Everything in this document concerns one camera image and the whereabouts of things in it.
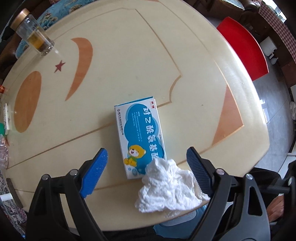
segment floral fabric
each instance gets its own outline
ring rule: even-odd
[[[57,2],[59,2],[60,0],[49,0],[49,2],[51,3],[51,4],[55,4],[55,3],[57,3]]]
[[[37,22],[44,30],[47,30],[63,17],[94,1],[97,0],[60,0],[56,4],[50,6],[37,19]],[[29,45],[22,40],[15,52],[16,58],[18,59],[28,47]]]
[[[0,195],[6,193],[9,193],[9,190],[7,188],[4,176],[0,170]],[[13,200],[2,202],[0,199],[0,206],[15,229],[24,237],[25,231],[22,229],[20,224],[27,221],[27,215],[25,211],[19,208]]]

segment gold jar lid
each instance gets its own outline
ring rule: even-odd
[[[10,25],[10,27],[16,31],[16,29],[18,28],[18,26],[24,21],[24,19],[30,14],[30,12],[28,11],[28,9],[24,8],[14,19],[14,21],[12,22],[12,24]]]

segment cartoon bear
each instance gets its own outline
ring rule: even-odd
[[[128,158],[124,159],[125,165],[131,165],[133,167],[137,166],[137,159],[142,158],[146,154],[146,150],[144,150],[139,145],[132,145],[128,149]]]

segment orange inlay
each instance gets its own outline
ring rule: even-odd
[[[243,122],[239,109],[227,85],[222,112],[212,145],[223,140],[242,126]]]
[[[89,70],[89,66],[91,64],[92,56],[93,56],[93,48],[88,39],[85,38],[74,38],[71,39],[74,41],[79,49],[79,60],[75,73],[74,80],[72,82],[71,88],[68,92],[68,95],[65,99],[68,100],[78,89],[80,84],[82,83],[87,71]]]
[[[14,123],[18,132],[24,132],[30,125],[40,96],[41,74],[30,73],[23,81],[15,99]]]

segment table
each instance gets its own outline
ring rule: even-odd
[[[243,176],[266,153],[259,98],[220,33],[180,0],[99,0],[48,30],[55,50],[29,48],[3,85],[8,103],[6,176],[26,210],[44,173],[63,176],[104,147],[109,161],[86,203],[104,230],[166,221],[139,213],[141,180],[127,180],[113,106],[154,96],[168,158],[189,169],[186,150]],[[65,197],[64,212],[74,227]]]

